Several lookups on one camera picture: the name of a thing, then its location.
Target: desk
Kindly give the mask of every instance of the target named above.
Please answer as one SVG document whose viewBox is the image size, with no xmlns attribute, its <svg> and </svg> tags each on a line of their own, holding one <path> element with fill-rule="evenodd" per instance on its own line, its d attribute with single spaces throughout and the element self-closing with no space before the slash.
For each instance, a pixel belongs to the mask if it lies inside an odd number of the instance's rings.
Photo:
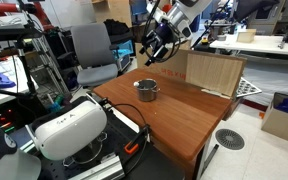
<svg viewBox="0 0 288 180">
<path fill-rule="evenodd" d="M 228 50 L 241 50 L 262 53 L 274 53 L 288 55 L 288 43 L 280 49 L 278 45 L 282 42 L 282 36 L 255 36 L 252 43 L 236 42 L 237 35 L 226 35 L 226 41 L 214 41 L 211 48 Z"/>
<path fill-rule="evenodd" d="M 27 92 L 28 91 L 27 78 L 25 76 L 23 64 L 18 57 L 14 57 L 14 59 L 15 59 L 17 77 L 18 77 L 18 92 Z M 5 62 L 0 62 L 0 72 L 7 75 L 10 80 L 12 80 L 13 82 L 16 83 L 15 69 L 14 69 L 12 57 L 9 57 L 8 60 L 6 60 Z M 32 80 L 34 82 L 35 88 L 37 89 L 38 86 L 37 86 L 36 82 L 34 81 L 33 78 L 32 78 Z M 16 88 L 16 86 L 14 86 L 12 88 L 6 88 L 3 90 L 16 92 L 17 88 Z M 8 102 L 12 99 L 15 99 L 15 97 L 0 94 L 0 104 Z"/>
<path fill-rule="evenodd" d="M 152 102 L 138 100 L 133 86 L 135 81 L 146 78 L 156 80 L 161 89 Z M 136 106 L 151 126 L 153 137 L 186 162 L 196 158 L 232 103 L 204 93 L 196 86 L 143 69 L 113 79 L 95 88 L 94 92 L 102 98 L 108 97 L 112 105 L 128 103 Z M 123 106 L 116 109 L 143 126 L 143 120 L 133 109 Z"/>
</svg>

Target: office chair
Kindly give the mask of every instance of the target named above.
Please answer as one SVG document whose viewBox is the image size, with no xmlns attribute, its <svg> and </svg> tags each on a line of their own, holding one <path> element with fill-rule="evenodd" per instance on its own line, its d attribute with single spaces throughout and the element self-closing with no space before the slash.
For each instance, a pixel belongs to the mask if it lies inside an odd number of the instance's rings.
<svg viewBox="0 0 288 180">
<path fill-rule="evenodd" d="M 116 78 L 118 69 L 110 38 L 104 23 L 92 23 L 71 28 L 75 53 L 83 68 L 77 75 L 82 86 L 98 86 Z"/>
</svg>

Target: pot handle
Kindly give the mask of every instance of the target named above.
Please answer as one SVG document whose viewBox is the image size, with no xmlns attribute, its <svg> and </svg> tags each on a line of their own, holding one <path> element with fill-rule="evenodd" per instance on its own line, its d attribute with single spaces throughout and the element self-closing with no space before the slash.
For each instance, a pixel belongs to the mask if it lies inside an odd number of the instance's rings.
<svg viewBox="0 0 288 180">
<path fill-rule="evenodd" d="M 160 91 L 160 90 L 161 90 L 160 88 L 158 88 L 157 90 L 153 90 L 153 89 L 152 89 L 153 92 L 158 92 L 158 91 Z"/>
</svg>

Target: brown table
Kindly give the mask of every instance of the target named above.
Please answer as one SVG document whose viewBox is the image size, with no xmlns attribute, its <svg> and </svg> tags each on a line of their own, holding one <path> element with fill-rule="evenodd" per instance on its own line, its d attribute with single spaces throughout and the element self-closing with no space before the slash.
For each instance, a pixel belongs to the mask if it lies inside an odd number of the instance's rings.
<svg viewBox="0 0 288 180">
<path fill-rule="evenodd" d="M 156 80 L 160 88 L 157 99 L 152 102 L 140 101 L 133 86 L 135 81 L 146 78 Z M 161 149 L 187 162 L 195 160 L 232 103 L 202 92 L 199 87 L 143 69 L 111 80 L 95 88 L 94 92 L 101 98 L 108 97 L 112 105 L 128 103 L 136 106 L 151 126 L 152 136 L 169 148 Z M 125 106 L 116 109 L 143 126 L 143 120 L 134 109 Z"/>
</svg>

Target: white floor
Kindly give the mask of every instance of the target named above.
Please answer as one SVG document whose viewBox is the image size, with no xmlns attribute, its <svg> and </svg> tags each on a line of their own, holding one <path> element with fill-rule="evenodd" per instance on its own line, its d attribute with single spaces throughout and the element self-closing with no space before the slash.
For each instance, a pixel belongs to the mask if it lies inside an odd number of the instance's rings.
<svg viewBox="0 0 288 180">
<path fill-rule="evenodd" d="M 262 131 L 259 112 L 240 105 L 230 119 L 221 121 L 212 135 L 210 147 L 219 144 L 215 139 L 218 129 L 239 133 L 244 138 L 245 146 L 234 151 L 220 145 L 202 176 L 203 180 L 288 179 L 288 141 Z"/>
</svg>

